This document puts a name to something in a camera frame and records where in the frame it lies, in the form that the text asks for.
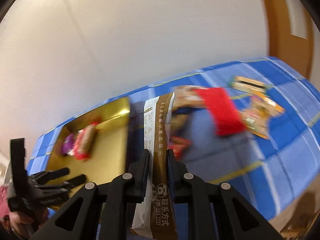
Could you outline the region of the person left hand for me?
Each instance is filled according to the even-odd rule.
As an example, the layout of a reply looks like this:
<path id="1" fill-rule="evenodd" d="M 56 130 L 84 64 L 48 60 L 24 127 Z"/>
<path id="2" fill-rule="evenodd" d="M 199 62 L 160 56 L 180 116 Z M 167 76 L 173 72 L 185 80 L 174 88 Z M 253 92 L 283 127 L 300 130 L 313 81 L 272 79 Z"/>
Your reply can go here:
<path id="1" fill-rule="evenodd" d="M 37 221 L 39 223 L 38 229 L 48 220 L 49 211 L 47 208 L 35 211 Z M 20 239 L 29 239 L 31 234 L 28 228 L 32 226 L 33 219 L 20 211 L 9 213 L 10 226 L 14 234 Z"/>

